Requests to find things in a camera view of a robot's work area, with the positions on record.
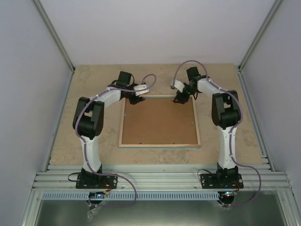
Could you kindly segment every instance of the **white wall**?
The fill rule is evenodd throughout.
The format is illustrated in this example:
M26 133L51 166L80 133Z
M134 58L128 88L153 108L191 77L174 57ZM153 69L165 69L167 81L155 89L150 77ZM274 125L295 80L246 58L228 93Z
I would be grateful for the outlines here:
M71 73L30 0L0 1L0 225L20 225Z
M41 0L74 65L238 65L274 0Z
M284 1L244 68L277 170L285 170L301 210L301 1Z

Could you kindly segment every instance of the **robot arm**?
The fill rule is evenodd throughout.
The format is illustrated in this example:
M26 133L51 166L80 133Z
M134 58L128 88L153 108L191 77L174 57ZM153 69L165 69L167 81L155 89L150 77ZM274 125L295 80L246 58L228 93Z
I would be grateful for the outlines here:
M97 173L102 173L102 163L98 152L98 136L103 130L104 109L122 98L129 99L129 102L135 105L144 100L143 97L139 97L140 95L150 91L147 89L148 86L146 84L138 85L133 82L129 85L131 77L132 74L130 73L120 72L118 80L113 81L110 85L108 85L103 94L95 99L85 111L85 113L92 113L92 115L89 116L84 114L79 121L78 134L84 139L80 139L83 154L85 154L84 144L86 144L89 165ZM136 90L136 92L126 92L117 90L116 88L123 90ZM74 129L80 113L92 98L93 97L81 97L79 99L73 119ZM87 162L84 162L81 173L78 176L76 188L100 188L99 186L101 186L101 183L102 178L93 174L88 167Z
M235 133L236 128L233 128L240 120L240 110L237 103L226 93L212 86L206 76L201 76L198 73L197 67L192 67L187 70L189 84L180 81L172 81L171 87L177 89L174 103L184 104L191 95L204 93L212 98L212 121L217 126L220 140L220 155L217 164L216 178L219 187L227 187L232 181L239 181L238 167L233 162L230 156L230 139L232 148L232 157L235 158ZM237 92L229 91L237 99Z

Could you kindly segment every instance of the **wooden frame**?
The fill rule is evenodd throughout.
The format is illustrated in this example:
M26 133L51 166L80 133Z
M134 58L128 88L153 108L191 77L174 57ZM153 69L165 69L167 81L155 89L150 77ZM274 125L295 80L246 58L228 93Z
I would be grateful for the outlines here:
M175 97L175 95L143 95L145 98L168 98L168 97ZM167 145L147 145L147 144L140 144L140 145L126 145L122 144L122 134L123 134L123 124L124 124L124 114L125 114L125 107L126 107L126 100L123 99L122 101L122 109L121 109L121 120L120 120L120 133L119 133L119 147L124 148L200 148L201 147L201 139L200 139L200 132L199 132L199 126L198 126L198 116L197 116L197 110L196 110L196 103L194 98L190 97L192 99L192 105L193 105L193 114L194 114L194 122L195 122L195 128L196 128L196 134L197 134L197 144L167 144Z

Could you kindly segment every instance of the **gray floor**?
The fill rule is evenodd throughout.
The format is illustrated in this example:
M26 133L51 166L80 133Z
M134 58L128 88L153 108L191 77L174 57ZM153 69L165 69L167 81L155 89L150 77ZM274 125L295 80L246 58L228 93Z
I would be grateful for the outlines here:
M235 201L243 202L252 194L241 192ZM222 208L216 201L140 201L128 208L98 208L90 221L88 211L85 201L42 201L37 226L286 225L277 196L267 193L248 205L231 209Z

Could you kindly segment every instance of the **brown panel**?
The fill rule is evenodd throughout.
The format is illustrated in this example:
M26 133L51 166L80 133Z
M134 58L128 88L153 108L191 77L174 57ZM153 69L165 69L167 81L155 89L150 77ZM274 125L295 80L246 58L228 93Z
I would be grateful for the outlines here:
M199 146L192 99L182 105L172 97L152 97L136 105L125 102L122 145Z

